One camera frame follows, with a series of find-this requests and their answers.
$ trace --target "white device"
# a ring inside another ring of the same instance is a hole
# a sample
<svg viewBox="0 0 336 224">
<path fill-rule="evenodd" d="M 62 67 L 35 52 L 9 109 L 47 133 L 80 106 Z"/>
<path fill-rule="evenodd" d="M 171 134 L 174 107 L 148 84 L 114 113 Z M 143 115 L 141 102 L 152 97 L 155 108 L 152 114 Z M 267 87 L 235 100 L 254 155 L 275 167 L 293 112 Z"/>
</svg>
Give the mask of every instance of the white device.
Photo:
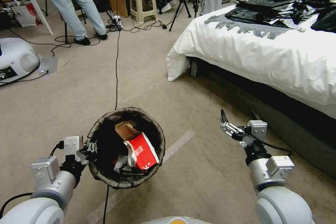
<svg viewBox="0 0 336 224">
<path fill-rule="evenodd" d="M 267 123 L 251 120 L 247 126 L 228 122 L 222 110 L 222 130 L 239 141 L 245 150 L 253 188 L 258 197 L 255 206 L 261 224 L 314 224 L 305 200 L 285 188 L 286 176 L 294 164 L 288 156 L 271 156 L 262 139 Z M 66 137 L 65 162 L 59 167 L 55 156 L 43 157 L 31 165 L 37 187 L 31 199 L 12 208 L 0 224 L 62 224 L 67 205 L 82 170 L 93 160 L 97 146 L 83 145 L 83 137 Z M 146 224 L 209 224 L 189 217 L 171 216 Z"/>
<path fill-rule="evenodd" d="M 39 64 L 39 57 L 28 42 L 20 38 L 0 38 L 0 85 L 26 76 Z"/>
</svg>

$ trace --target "table leg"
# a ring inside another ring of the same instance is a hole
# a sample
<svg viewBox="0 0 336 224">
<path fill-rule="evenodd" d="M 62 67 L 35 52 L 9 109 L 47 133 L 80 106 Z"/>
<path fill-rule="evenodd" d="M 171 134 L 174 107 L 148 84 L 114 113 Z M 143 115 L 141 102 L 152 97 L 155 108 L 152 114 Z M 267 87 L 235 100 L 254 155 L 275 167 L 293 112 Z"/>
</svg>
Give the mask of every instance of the table leg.
<svg viewBox="0 0 336 224">
<path fill-rule="evenodd" d="M 51 30 L 51 28 L 50 28 L 50 26 L 49 26 L 49 24 L 48 24 L 48 22 L 47 22 L 45 16 L 43 15 L 43 13 L 42 13 L 42 11 L 41 11 L 41 9 L 40 9 L 38 3 L 36 2 L 36 0 L 30 0 L 30 1 L 31 1 L 31 3 L 33 4 L 33 6 L 34 6 L 34 8 L 35 8 L 35 10 L 36 10 L 36 12 L 37 12 L 37 14 L 38 14 L 38 16 L 39 16 L 40 19 L 42 20 L 42 23 L 47 27 L 47 29 L 48 29 L 50 35 L 53 35 L 53 31 Z"/>
</svg>

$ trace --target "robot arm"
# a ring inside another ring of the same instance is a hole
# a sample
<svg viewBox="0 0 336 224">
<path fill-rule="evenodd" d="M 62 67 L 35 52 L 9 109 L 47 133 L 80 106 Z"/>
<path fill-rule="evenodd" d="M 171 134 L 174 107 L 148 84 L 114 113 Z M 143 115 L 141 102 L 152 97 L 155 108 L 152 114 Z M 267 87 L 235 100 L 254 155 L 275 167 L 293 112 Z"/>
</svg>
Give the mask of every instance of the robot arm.
<svg viewBox="0 0 336 224">
<path fill-rule="evenodd" d="M 289 156 L 271 156 L 264 148 L 267 123 L 255 115 L 247 126 L 229 123 L 221 110 L 221 129 L 239 141 L 246 153 L 253 188 L 258 196 L 255 206 L 262 224 L 313 224 L 311 210 L 298 194 L 285 188 L 286 177 L 294 169 Z"/>
<path fill-rule="evenodd" d="M 65 162 L 57 157 L 38 159 L 31 165 L 37 184 L 31 199 L 12 208 L 0 224 L 62 224 L 68 203 L 89 160 L 95 159 L 96 145 L 84 146 L 82 136 L 64 140 Z"/>
</svg>

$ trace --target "beige stool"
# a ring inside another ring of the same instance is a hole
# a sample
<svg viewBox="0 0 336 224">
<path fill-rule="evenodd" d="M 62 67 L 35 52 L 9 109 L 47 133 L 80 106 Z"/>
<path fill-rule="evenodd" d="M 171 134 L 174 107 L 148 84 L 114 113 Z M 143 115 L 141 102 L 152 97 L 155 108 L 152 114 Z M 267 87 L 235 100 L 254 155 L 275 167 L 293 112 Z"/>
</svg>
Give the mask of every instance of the beige stool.
<svg viewBox="0 0 336 224">
<path fill-rule="evenodd" d="M 155 0 L 152 0 L 153 6 L 149 5 L 148 0 L 129 0 L 131 7 L 131 15 L 135 16 L 137 23 L 143 23 L 147 16 L 155 16 L 155 20 L 159 20 L 158 11 Z"/>
</svg>

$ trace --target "red paper bag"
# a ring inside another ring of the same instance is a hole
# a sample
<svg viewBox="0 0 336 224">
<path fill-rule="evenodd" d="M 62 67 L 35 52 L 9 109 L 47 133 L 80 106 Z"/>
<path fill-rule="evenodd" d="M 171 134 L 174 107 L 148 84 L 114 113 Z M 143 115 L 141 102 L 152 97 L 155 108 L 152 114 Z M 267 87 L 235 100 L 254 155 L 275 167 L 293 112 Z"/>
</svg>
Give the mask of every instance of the red paper bag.
<svg viewBox="0 0 336 224">
<path fill-rule="evenodd" d="M 147 170 L 159 162 L 154 147 L 142 132 L 131 141 L 125 141 L 128 149 L 128 164 L 140 170 Z"/>
</svg>

